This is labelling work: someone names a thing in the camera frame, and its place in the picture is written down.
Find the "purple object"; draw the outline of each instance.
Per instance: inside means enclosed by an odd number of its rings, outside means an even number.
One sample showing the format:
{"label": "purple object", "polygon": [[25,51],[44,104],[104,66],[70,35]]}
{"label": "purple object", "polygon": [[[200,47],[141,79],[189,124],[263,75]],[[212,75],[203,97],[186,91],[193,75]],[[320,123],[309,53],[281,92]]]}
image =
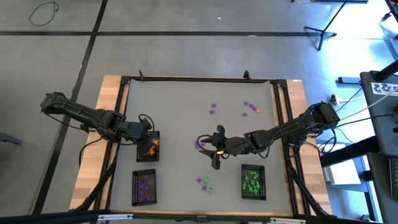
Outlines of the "purple object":
{"label": "purple object", "polygon": [[[200,148],[197,141],[195,141],[195,142],[193,142],[193,143],[195,144],[195,149],[199,149],[199,148]],[[201,146],[201,147],[205,147],[205,143],[201,142],[201,143],[200,143],[200,146]]]}

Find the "concrete floor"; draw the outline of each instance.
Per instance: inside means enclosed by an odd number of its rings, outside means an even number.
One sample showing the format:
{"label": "concrete floor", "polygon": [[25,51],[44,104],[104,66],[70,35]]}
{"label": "concrete floor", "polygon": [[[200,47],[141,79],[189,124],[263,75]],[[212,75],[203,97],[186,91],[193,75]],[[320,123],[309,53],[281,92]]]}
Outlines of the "concrete floor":
{"label": "concrete floor", "polygon": [[[47,26],[29,24],[31,11],[45,1],[0,2],[0,30],[92,31],[100,0],[60,0],[55,19]],[[341,3],[309,5],[289,0],[115,0],[109,1],[100,30],[201,30],[302,32],[303,26],[324,28]],[[51,5],[35,15],[51,16]],[[321,52],[315,37],[97,37],[83,79],[78,102],[94,107],[103,75],[144,75],[301,79],[308,104],[331,94],[348,99],[359,86],[341,86],[337,77],[358,77],[379,70],[394,59],[383,40],[380,18],[388,11],[383,0],[347,4],[330,30],[338,36]],[[0,216],[30,212],[59,124],[40,113],[44,94],[69,95],[77,78],[89,37],[33,37],[0,35],[0,131],[24,139],[22,146],[0,144]],[[347,105],[340,115],[365,106]],[[367,116],[361,113],[352,120]],[[373,135],[356,125],[342,130],[352,141]],[[338,140],[345,141],[340,132]],[[319,139],[328,139],[325,133]],[[78,173],[78,151],[87,135],[69,129],[44,212],[67,211]],[[330,190],[332,210],[341,218],[357,219],[365,210],[352,204],[362,196]]]}

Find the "white sticker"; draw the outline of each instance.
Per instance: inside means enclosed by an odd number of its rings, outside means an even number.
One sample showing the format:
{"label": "white sticker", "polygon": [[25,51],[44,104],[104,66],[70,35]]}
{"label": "white sticker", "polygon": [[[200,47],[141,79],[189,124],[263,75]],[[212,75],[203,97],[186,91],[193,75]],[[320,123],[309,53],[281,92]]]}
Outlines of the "white sticker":
{"label": "white sticker", "polygon": [[398,96],[398,85],[391,83],[372,83],[373,94],[387,95],[392,90],[395,90],[395,92],[391,93],[390,96]]}

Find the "orange object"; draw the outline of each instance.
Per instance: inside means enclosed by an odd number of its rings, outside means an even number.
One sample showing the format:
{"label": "orange object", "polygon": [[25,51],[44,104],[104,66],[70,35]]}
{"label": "orange object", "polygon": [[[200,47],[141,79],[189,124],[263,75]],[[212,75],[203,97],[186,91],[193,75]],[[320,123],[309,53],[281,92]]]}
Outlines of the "orange object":
{"label": "orange object", "polygon": [[152,147],[149,149],[149,151],[147,153],[144,154],[144,156],[146,155],[150,155],[153,156],[156,152],[155,152],[155,148],[159,145],[159,140],[153,140],[153,145]]}

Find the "tripod stand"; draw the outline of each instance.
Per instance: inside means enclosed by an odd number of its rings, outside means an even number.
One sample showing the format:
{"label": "tripod stand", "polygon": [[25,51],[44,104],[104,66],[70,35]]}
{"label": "tripod stand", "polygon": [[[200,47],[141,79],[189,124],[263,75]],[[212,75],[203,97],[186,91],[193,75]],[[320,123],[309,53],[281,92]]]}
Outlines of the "tripod stand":
{"label": "tripod stand", "polygon": [[319,45],[318,45],[318,51],[320,51],[322,49],[322,44],[323,44],[323,40],[324,38],[328,38],[328,37],[335,37],[337,35],[337,33],[334,32],[327,32],[326,30],[329,28],[329,26],[331,25],[331,23],[333,22],[333,20],[335,20],[336,16],[338,15],[338,13],[341,11],[341,9],[344,7],[344,5],[347,3],[348,0],[345,0],[344,3],[340,6],[340,8],[338,9],[338,11],[336,12],[336,14],[333,16],[333,18],[331,18],[331,21],[328,23],[328,25],[323,29],[316,29],[316,28],[312,28],[312,27],[304,27],[304,29],[309,29],[309,30],[314,30],[316,32],[321,32],[319,35],[321,36],[321,39],[319,41]]}

